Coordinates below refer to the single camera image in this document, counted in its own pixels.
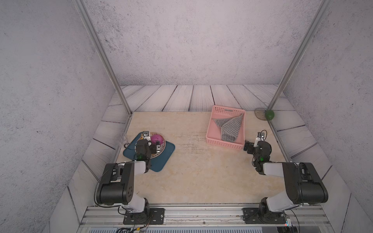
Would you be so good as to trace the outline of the grey striped square dishcloth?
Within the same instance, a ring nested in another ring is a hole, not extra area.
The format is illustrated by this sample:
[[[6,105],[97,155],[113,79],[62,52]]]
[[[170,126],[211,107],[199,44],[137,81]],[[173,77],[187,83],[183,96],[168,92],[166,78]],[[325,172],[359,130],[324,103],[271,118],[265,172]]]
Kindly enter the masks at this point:
[[[237,140],[243,116],[244,114],[232,118],[213,119],[215,124],[220,128],[222,141],[234,143]]]

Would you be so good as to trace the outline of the pink plastic basket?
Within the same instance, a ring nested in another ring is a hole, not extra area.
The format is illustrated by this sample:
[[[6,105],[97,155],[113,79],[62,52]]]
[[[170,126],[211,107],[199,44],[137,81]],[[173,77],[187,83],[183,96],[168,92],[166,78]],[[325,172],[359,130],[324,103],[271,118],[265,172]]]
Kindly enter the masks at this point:
[[[245,144],[245,111],[215,105],[206,134],[208,144],[241,150]]]

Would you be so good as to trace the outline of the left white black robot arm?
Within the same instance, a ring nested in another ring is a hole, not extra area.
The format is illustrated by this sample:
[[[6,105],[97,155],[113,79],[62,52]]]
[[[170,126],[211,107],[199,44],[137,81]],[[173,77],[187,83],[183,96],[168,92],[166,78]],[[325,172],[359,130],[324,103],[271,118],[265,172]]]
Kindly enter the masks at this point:
[[[134,160],[106,164],[95,188],[94,202],[102,208],[124,209],[134,215],[150,214],[149,202],[134,192],[135,176],[151,168],[151,135],[145,131],[135,144]]]

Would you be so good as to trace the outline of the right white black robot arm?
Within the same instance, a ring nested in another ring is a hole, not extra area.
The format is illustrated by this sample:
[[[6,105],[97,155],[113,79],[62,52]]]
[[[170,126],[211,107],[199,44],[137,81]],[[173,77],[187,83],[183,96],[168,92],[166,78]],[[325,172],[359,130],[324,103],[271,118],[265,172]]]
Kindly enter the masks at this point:
[[[250,209],[243,220],[249,223],[280,223],[285,221],[286,210],[304,204],[326,203],[329,195],[314,165],[272,162],[272,146],[265,139],[266,134],[259,132],[254,142],[245,141],[243,150],[253,156],[252,165],[258,174],[283,178],[285,191],[263,198],[258,209]]]

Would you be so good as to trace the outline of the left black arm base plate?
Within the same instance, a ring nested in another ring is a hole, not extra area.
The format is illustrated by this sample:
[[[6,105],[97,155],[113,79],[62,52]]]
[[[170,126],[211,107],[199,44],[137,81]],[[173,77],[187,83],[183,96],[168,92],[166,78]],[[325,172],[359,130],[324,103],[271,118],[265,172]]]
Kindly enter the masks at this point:
[[[165,209],[150,208],[141,213],[126,212],[124,215],[124,225],[162,225],[164,223]]]

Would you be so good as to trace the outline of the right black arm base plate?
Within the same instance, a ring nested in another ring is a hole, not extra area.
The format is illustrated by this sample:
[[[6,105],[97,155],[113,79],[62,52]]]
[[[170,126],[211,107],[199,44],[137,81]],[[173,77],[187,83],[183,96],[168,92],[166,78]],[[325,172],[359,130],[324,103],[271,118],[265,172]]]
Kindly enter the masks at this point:
[[[274,213],[259,208],[243,208],[243,221],[246,224],[285,224],[284,213]]]

